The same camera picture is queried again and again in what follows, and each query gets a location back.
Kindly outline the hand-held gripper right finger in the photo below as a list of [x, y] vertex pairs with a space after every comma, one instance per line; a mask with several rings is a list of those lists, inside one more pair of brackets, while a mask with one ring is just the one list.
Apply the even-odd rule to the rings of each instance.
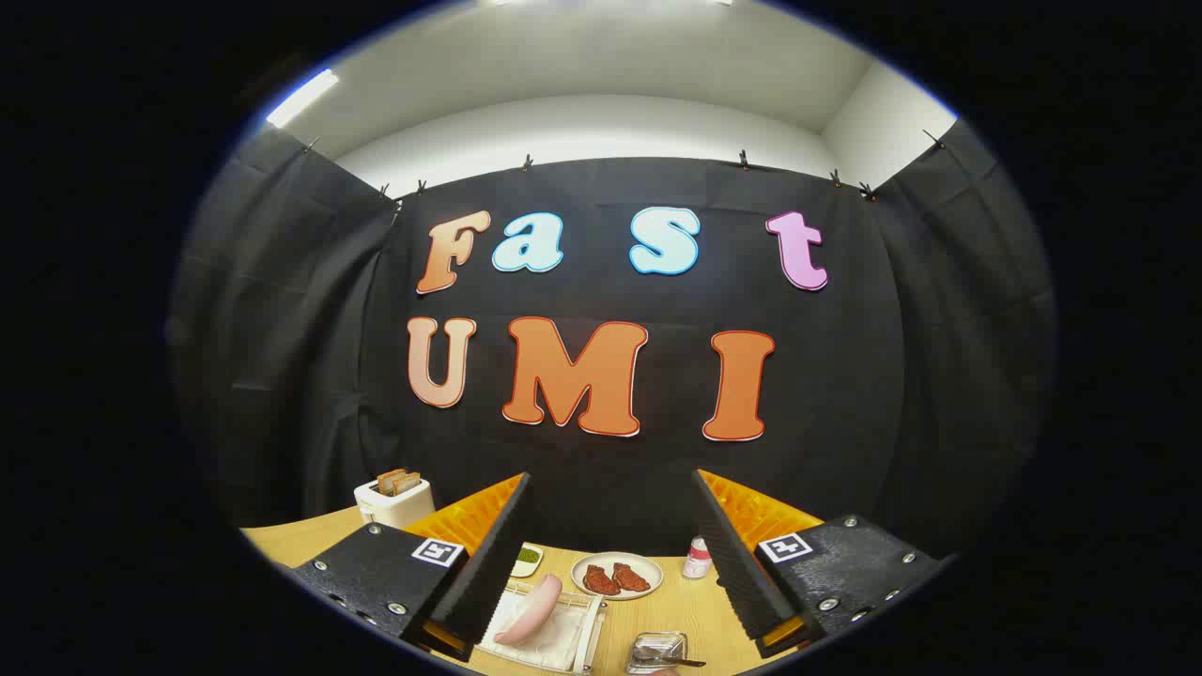
[[825, 521], [704, 469], [694, 487], [695, 530], [763, 658], [867, 623], [944, 573], [864, 516]]

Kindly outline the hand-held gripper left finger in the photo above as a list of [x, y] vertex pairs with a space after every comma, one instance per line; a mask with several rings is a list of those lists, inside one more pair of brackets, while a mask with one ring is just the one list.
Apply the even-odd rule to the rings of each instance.
[[523, 547], [530, 496], [519, 472], [407, 527], [361, 526], [291, 576], [370, 629], [465, 662]]

